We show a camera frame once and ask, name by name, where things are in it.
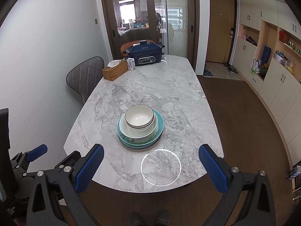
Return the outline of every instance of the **tissue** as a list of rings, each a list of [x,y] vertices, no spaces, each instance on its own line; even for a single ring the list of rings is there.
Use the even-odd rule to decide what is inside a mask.
[[[120,64],[120,62],[121,62],[121,59],[113,60],[113,61],[109,62],[107,66],[112,68],[112,67]]]

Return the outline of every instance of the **marble tabletop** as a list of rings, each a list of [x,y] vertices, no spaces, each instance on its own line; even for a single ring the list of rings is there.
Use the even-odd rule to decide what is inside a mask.
[[[101,79],[79,113],[65,142],[69,155],[86,155],[95,143],[104,159],[93,180],[128,192],[158,192],[186,185],[206,171],[198,158],[207,143],[223,157],[215,121],[202,87],[186,58],[165,55],[166,62],[138,66],[115,81]],[[146,104],[164,119],[160,141],[132,151],[119,141],[116,125],[128,108]]]

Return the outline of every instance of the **screw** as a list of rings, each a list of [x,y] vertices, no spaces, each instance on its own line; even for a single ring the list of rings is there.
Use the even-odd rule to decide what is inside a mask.
[[[260,170],[260,171],[259,171],[259,174],[260,174],[261,176],[265,176],[265,175],[266,175],[266,172],[265,172],[264,170]]]
[[[43,171],[38,171],[37,176],[42,176],[44,174]]]
[[[72,167],[66,166],[66,167],[64,167],[64,172],[70,172],[71,169],[72,169]]]
[[[239,168],[238,167],[231,167],[232,172],[237,173],[239,172]]]

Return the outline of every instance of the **white cabinet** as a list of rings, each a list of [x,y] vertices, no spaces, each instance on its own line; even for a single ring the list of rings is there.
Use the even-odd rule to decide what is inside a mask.
[[[287,145],[293,166],[301,160],[301,132]]]
[[[260,0],[248,0],[249,2],[249,27],[260,30],[260,11],[262,4]]]
[[[278,1],[278,27],[295,34],[295,16],[286,3]]]
[[[259,91],[259,95],[262,97],[267,106],[269,106],[276,93],[278,92],[284,75],[286,73],[286,68],[272,58],[268,72],[264,78],[263,85]]]
[[[279,127],[287,144],[301,130],[301,93],[299,93],[294,104],[280,122]]]
[[[295,36],[301,40],[301,25],[295,17]]]
[[[263,80],[260,78],[260,76],[257,74],[253,75],[250,71],[247,80],[251,83],[251,85],[254,87],[254,89],[257,92],[259,92],[259,90],[261,89],[262,83],[263,83]]]
[[[232,65],[247,78],[253,63],[256,46],[246,40],[237,38]]]
[[[278,5],[276,0],[257,0],[260,19],[278,25]]]
[[[249,26],[249,0],[239,0],[239,23]]]
[[[281,86],[275,98],[269,106],[269,109],[272,112],[278,124],[288,113],[289,109],[292,107],[300,91],[300,83],[289,71],[286,71]]]

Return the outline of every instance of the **gray chair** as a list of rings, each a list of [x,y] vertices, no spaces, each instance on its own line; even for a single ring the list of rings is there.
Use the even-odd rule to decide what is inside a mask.
[[[75,66],[66,77],[69,87],[79,93],[84,104],[102,79],[103,59],[99,56],[90,58]]]

